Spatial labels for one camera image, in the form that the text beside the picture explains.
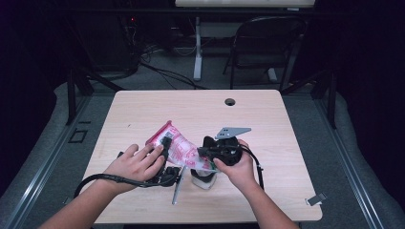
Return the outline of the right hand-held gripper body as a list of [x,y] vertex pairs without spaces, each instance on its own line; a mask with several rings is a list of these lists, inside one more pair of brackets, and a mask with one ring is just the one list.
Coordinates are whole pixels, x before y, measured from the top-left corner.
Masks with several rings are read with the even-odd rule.
[[242,147],[237,136],[250,131],[250,128],[223,127],[215,136],[216,149],[219,151],[218,159],[227,166],[238,163],[242,157]]

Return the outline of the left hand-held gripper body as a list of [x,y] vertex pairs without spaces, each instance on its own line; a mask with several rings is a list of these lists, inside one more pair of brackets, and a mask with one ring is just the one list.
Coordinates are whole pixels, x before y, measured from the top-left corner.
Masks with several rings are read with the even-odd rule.
[[178,196],[181,190],[181,186],[184,180],[184,173],[187,171],[186,167],[166,167],[160,174],[152,177],[147,180],[146,183],[152,186],[161,186],[161,187],[171,187],[175,186],[172,204],[176,205],[178,201]]

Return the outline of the pink and white plastic bag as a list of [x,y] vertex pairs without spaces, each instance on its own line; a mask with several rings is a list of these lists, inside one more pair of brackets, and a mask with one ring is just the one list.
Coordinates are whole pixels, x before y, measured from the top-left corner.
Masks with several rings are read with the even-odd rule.
[[172,125],[171,121],[167,121],[146,141],[146,144],[153,144],[154,146],[161,145],[165,136],[171,139],[167,158],[169,162],[179,166],[187,166],[197,171],[218,171],[212,162],[208,162],[199,156],[197,146],[186,139],[181,132]]

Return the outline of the person's right hand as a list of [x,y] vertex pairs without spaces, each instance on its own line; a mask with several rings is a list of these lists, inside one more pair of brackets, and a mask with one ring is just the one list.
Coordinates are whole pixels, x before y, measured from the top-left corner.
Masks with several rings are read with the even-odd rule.
[[253,172],[253,159],[246,150],[242,150],[240,161],[233,166],[227,166],[218,158],[213,159],[217,168],[226,174],[231,183],[242,193],[258,186]]

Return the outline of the person's left hand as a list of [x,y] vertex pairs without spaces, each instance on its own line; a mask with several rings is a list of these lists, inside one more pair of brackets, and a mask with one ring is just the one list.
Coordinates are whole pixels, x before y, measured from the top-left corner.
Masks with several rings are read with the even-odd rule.
[[162,167],[162,151],[162,145],[147,144],[141,149],[138,144],[132,144],[107,167],[104,174],[146,181],[154,177]]

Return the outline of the white desk leg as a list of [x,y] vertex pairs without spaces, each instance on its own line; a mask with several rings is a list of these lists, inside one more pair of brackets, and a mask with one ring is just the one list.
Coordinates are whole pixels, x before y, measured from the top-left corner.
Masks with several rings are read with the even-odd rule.
[[202,79],[203,57],[202,57],[201,22],[199,17],[196,18],[195,38],[196,38],[196,55],[195,55],[193,79],[196,81],[200,81]]

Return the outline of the black metal stand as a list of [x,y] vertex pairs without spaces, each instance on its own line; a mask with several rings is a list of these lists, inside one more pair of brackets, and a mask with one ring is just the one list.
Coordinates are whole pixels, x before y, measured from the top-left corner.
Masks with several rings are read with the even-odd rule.
[[330,126],[335,129],[335,103],[336,103],[336,87],[337,87],[337,75],[332,70],[322,70],[319,73],[315,73],[308,78],[299,80],[293,83],[291,86],[286,87],[281,91],[282,95],[291,94],[298,89],[304,87],[310,82],[314,82],[310,96],[312,99],[322,99],[325,94],[328,95],[327,100],[327,121]]
[[90,83],[93,79],[114,92],[122,91],[123,88],[102,77],[100,74],[90,71],[83,67],[70,68],[67,73],[67,92],[68,92],[68,119],[67,125],[70,125],[76,117],[76,92],[75,89],[85,95],[90,96],[94,93],[94,88]]

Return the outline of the black equipment tower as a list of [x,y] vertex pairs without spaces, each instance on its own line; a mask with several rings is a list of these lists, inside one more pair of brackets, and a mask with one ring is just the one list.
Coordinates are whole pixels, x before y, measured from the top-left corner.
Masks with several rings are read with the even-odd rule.
[[139,59],[129,41],[129,29],[116,15],[100,15],[94,25],[94,60],[108,72],[135,72]]

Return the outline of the black folding chair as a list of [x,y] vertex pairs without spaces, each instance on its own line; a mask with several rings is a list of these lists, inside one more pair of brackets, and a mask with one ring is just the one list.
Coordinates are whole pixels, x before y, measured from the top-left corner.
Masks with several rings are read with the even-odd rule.
[[278,81],[282,90],[295,42],[307,23],[298,16],[260,16],[245,21],[236,31],[223,73],[231,68],[229,88],[235,85],[235,70],[283,69]]

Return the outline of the white desk top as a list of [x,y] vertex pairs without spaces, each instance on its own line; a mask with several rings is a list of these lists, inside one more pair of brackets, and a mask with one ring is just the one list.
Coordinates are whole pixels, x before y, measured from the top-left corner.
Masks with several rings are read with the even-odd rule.
[[177,7],[312,8],[316,0],[175,0]]

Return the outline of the aluminium floor rail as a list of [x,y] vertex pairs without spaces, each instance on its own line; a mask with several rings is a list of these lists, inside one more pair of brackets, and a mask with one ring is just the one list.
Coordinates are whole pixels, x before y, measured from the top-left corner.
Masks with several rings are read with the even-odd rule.
[[65,111],[68,102],[57,100],[51,119],[0,197],[0,229],[22,228],[91,100],[89,96],[78,99],[76,115],[69,125],[66,124],[68,112]]
[[344,144],[343,139],[341,138],[341,135],[339,134],[338,129],[333,128],[329,122],[326,105],[320,99],[314,99],[313,102],[318,113],[321,115],[323,122],[327,127],[328,133],[332,138],[335,147],[337,148],[337,155],[340,159],[342,169],[352,188],[353,194],[363,213],[363,216],[369,225],[369,228],[386,229],[385,226],[383,225],[380,216],[377,214],[375,210],[375,207],[372,203],[368,191],[366,190],[359,174],[357,173],[357,170],[354,167],[352,159]]

